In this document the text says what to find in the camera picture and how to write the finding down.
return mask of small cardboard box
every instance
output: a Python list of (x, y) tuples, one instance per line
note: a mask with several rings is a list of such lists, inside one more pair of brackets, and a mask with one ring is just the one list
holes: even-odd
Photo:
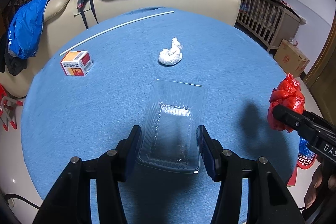
[(299, 77), (309, 63), (309, 59), (297, 47), (284, 39), (274, 59), (285, 73), (290, 73), (294, 77)]
[(65, 75), (85, 76), (92, 67), (88, 51), (68, 52), (61, 60)]

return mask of white tiled floor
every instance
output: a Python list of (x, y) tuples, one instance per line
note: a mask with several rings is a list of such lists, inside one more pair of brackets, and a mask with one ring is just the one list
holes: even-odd
[[(301, 83), (302, 93), (306, 98), (306, 110), (313, 111), (316, 114), (321, 115), (320, 110), (307, 87), (300, 79), (298, 80)], [(6, 132), (2, 126), (0, 128), (0, 188), (4, 194), (18, 194), (40, 206), (42, 200), (31, 181), (23, 159), (20, 134), (21, 112), (22, 107), (17, 107), (17, 130), (14, 130), (11, 126), (9, 126), (9, 131)], [(299, 207), (304, 206), (303, 198), (311, 182), (311, 176), (318, 164), (319, 163), (316, 161), (308, 170), (301, 170), (299, 168), (296, 185), (289, 187), (289, 191), (293, 195)], [(16, 217), (22, 224), (31, 224), (37, 213), (37, 209), (17, 199), (15, 199), (14, 202), (15, 204), (12, 210), (14, 211)]]

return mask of sofa headrest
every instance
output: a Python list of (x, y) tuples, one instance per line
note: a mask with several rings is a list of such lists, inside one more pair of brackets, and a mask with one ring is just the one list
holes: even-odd
[(50, 0), (44, 10), (44, 22), (61, 12), (70, 0)]

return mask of door frame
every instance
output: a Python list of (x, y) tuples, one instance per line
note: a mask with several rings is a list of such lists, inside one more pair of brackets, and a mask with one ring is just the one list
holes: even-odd
[(327, 65), (330, 60), (331, 55), (336, 49), (336, 16), (334, 17), (333, 24), (331, 25), (331, 29), (328, 35), (328, 38), (323, 46), (323, 49), (315, 61), (313, 67), (308, 72), (306, 77), (303, 79), (303, 82), (309, 89), (320, 77), (323, 69)]

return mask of blue jacket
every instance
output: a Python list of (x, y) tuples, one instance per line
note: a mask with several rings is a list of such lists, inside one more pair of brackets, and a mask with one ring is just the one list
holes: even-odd
[(21, 6), (8, 28), (8, 47), (19, 58), (35, 56), (48, 0), (31, 0)]

